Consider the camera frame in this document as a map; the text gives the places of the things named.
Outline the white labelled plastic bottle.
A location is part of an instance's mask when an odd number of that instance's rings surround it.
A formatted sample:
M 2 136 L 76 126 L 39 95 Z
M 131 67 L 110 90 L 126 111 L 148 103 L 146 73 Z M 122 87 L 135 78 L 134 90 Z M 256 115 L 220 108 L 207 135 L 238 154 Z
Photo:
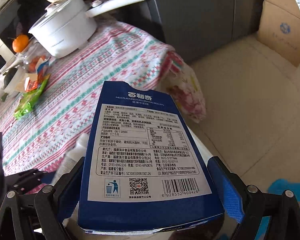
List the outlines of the white labelled plastic bottle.
M 58 170 L 55 173 L 53 180 L 51 181 L 52 185 L 55 185 L 63 174 L 69 173 L 74 168 L 74 166 L 79 162 L 79 160 L 85 156 L 88 140 L 89 140 L 89 135 L 86 133 L 82 133 L 78 137 L 74 148 L 69 150 L 65 154 L 64 159 L 62 160 Z

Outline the blue biscuit box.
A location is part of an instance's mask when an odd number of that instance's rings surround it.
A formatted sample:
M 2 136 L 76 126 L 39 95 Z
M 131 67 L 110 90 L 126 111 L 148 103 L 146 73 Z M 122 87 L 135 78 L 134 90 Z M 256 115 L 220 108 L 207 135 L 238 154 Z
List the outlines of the blue biscuit box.
M 186 229 L 224 213 L 172 97 L 103 83 L 85 154 L 78 224 L 100 235 Z

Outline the white trash bin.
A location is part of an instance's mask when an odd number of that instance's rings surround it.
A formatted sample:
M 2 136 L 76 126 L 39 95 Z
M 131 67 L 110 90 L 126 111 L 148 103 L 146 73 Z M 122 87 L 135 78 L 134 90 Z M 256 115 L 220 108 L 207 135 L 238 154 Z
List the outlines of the white trash bin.
M 209 159 L 211 159 L 213 157 L 212 153 L 209 151 L 209 149 L 201 142 L 201 140 L 195 135 L 195 133 L 190 129 L 189 132 L 192 135 L 194 142 L 202 156 L 202 159 L 205 163 L 205 165 L 208 165 L 208 161 Z

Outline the patterned handmade tablecloth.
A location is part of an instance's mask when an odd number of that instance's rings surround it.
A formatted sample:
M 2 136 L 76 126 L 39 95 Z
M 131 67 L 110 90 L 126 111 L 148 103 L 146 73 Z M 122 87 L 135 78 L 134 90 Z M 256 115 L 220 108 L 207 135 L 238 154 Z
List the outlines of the patterned handmade tablecloth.
M 83 49 L 48 68 L 50 78 L 30 113 L 14 117 L 21 95 L 0 106 L 4 173 L 56 170 L 77 138 L 90 132 L 104 81 L 157 89 L 182 65 L 171 46 L 149 33 L 122 22 L 101 22 Z

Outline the blue plastic stool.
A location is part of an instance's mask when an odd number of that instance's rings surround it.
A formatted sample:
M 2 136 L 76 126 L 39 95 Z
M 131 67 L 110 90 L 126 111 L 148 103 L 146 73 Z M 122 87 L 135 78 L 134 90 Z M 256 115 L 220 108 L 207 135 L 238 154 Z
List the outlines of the blue plastic stool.
M 278 194 L 279 203 L 262 218 L 256 239 L 300 239 L 300 183 L 284 179 L 271 184 L 268 193 Z

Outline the green snack bag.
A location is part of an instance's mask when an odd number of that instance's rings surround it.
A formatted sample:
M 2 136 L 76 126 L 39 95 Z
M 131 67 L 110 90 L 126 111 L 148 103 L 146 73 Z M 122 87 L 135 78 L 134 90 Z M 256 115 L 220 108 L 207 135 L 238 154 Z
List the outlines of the green snack bag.
M 43 77 L 42 83 L 36 89 L 23 94 L 19 105 L 14 111 L 14 117 L 17 120 L 20 120 L 23 116 L 27 115 L 28 113 L 34 110 L 34 106 L 38 102 L 41 94 L 43 93 L 49 78 L 50 74 L 47 74 Z

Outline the torn brown orange carton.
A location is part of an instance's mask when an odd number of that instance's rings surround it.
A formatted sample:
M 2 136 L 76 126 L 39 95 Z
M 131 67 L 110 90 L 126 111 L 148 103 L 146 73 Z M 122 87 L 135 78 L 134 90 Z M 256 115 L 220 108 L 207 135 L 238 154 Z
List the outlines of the torn brown orange carton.
M 15 91 L 26 93 L 33 91 L 41 85 L 45 77 L 45 73 L 49 66 L 49 58 L 44 56 L 36 57 L 29 65 L 27 72 L 21 73 L 17 78 Z

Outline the white bowl with avocado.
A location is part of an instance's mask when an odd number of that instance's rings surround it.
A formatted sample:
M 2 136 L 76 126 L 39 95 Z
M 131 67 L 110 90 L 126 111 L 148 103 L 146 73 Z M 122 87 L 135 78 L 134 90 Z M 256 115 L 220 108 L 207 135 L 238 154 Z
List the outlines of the white bowl with avocado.
M 4 76 L 4 92 L 10 94 L 14 91 L 19 81 L 23 78 L 25 69 L 23 67 L 10 68 Z

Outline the glass jar with lid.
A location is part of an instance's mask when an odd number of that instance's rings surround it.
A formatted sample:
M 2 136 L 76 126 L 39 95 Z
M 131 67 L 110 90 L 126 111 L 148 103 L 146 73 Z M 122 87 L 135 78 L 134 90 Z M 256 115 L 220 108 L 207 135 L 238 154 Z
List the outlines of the glass jar with lid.
M 36 65 L 39 59 L 45 60 L 49 57 L 49 52 L 38 41 L 29 44 L 21 53 L 24 67 L 29 73 L 34 73 L 36 71 Z

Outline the orange fruit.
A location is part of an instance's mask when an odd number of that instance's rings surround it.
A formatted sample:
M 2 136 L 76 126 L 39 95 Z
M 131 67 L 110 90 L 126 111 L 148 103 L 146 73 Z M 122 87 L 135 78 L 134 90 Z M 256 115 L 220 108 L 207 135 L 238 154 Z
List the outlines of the orange fruit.
M 19 35 L 12 42 L 12 49 L 15 53 L 21 53 L 29 44 L 29 37 L 25 34 Z

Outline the floral cloth under table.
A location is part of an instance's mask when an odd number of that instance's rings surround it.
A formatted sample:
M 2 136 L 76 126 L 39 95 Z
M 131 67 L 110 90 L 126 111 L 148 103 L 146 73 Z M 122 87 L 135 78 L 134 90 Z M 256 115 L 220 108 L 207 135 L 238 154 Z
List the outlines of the floral cloth under table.
M 170 94 L 178 109 L 195 123 L 206 117 L 205 99 L 194 70 L 175 52 L 166 54 L 166 73 L 160 81 L 163 92 Z

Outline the white electric cooking pot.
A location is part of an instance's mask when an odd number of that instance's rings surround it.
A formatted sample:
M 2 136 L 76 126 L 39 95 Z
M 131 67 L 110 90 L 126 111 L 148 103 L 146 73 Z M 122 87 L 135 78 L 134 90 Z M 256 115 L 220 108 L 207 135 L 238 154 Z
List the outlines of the white electric cooking pot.
M 95 0 L 89 7 L 83 0 L 50 4 L 29 33 L 55 58 L 62 58 L 81 47 L 94 34 L 94 17 L 145 0 Z

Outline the cardboard box on floor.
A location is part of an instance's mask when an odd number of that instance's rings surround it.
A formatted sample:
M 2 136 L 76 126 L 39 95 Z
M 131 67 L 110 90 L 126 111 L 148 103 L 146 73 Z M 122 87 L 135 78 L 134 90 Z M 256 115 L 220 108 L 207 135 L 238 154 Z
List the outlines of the cardboard box on floor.
M 257 39 L 298 67 L 300 0 L 264 0 Z

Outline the dark grey refrigerator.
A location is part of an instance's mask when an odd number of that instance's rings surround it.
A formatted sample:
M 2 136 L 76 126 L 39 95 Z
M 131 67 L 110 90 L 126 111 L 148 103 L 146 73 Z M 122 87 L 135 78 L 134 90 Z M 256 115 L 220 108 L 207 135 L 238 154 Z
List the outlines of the dark grey refrigerator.
M 186 62 L 258 30 L 264 0 L 146 0 L 120 20 L 173 46 Z

